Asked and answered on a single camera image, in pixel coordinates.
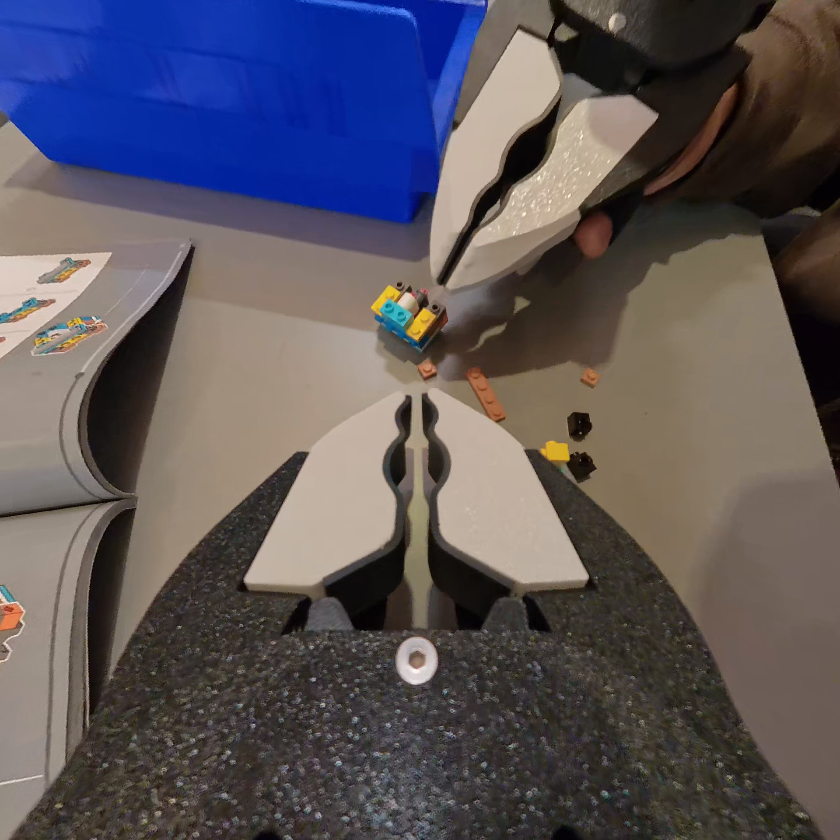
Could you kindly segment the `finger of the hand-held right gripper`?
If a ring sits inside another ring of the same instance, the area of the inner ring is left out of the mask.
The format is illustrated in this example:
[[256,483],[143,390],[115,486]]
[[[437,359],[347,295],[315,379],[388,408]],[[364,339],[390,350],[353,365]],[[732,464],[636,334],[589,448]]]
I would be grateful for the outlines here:
[[584,98],[549,133],[548,149],[534,169],[485,190],[487,209],[460,246],[448,271],[451,291],[525,272],[572,236],[583,204],[635,144],[658,114],[633,95]]
[[550,115],[561,92],[562,70],[547,39],[518,28],[448,140],[429,240],[437,284],[455,284],[480,200],[499,185],[513,144]]

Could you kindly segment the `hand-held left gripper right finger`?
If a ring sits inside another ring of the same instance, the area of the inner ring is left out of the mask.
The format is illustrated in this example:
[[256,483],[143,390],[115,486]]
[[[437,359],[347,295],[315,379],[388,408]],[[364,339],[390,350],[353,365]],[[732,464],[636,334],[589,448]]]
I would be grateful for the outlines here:
[[437,588],[503,597],[585,587],[590,576],[519,441],[438,388],[422,407]]

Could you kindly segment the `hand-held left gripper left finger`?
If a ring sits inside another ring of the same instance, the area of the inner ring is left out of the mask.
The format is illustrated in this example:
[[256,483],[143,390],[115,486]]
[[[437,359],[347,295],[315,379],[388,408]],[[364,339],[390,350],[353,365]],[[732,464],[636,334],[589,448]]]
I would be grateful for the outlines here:
[[399,484],[412,398],[395,392],[330,430],[303,460],[253,562],[249,592],[387,597],[403,578]]

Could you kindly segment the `long orange toy plate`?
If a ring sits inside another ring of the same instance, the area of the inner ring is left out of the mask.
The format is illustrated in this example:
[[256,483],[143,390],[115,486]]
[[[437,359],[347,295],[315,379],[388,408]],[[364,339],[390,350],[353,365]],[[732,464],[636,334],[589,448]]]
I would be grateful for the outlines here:
[[465,378],[489,419],[494,423],[503,422],[507,414],[482,370],[478,367],[469,368]]

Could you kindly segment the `multicoloured toy brick assembly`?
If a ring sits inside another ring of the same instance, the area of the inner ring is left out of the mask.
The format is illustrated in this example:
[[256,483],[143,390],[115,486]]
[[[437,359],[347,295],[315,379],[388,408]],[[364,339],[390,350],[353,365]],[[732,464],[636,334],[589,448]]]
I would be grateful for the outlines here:
[[414,286],[397,281],[374,300],[371,312],[382,330],[416,352],[425,352],[448,322],[445,286]]

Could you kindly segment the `blue plastic bin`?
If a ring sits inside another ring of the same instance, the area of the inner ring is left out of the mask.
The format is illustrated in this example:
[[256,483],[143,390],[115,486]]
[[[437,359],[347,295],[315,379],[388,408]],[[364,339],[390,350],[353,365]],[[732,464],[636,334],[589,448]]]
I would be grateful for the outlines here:
[[408,223],[486,10],[2,1],[2,112],[60,164]]

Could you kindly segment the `person's right forearm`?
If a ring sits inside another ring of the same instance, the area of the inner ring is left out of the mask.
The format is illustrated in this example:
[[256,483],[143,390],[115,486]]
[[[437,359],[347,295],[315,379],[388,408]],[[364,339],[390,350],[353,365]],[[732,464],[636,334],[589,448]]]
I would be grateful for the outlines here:
[[776,217],[805,206],[838,171],[839,2],[777,2],[738,46],[750,63],[728,120],[660,196]]

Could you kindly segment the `grey desk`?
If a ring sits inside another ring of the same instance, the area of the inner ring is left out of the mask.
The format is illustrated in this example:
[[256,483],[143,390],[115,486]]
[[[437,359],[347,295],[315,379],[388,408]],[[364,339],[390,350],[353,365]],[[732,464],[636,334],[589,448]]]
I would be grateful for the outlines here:
[[[370,305],[427,277],[411,225],[50,163],[2,128],[2,253],[190,238],[110,667],[187,552],[293,453],[424,382]],[[527,447],[591,415],[585,491],[654,560],[756,742],[838,838],[838,486],[753,218],[644,208],[616,252],[459,293],[433,383],[479,367]],[[596,388],[580,382],[592,368]]]

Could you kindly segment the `person's right hand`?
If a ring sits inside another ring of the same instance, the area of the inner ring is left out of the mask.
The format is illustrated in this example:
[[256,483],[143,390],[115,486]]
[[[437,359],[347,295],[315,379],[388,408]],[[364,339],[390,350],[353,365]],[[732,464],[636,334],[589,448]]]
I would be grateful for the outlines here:
[[[730,120],[738,98],[739,84],[736,82],[721,96],[716,107],[693,140],[687,144],[666,170],[646,184],[642,192],[643,198],[663,192],[686,178],[689,173],[698,167]],[[622,224],[621,218],[626,215],[625,211],[628,210],[629,213],[633,211],[632,206],[624,205],[625,202],[620,201],[605,209],[593,211],[578,223],[571,238],[583,257],[593,259],[606,252],[613,241],[616,226]]]

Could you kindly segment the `grey instruction booklet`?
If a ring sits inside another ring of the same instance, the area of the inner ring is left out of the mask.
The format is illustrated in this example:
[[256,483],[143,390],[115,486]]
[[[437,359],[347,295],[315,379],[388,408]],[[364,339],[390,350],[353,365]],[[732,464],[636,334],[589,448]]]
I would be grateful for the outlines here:
[[193,243],[2,257],[2,818],[109,677],[140,462]]

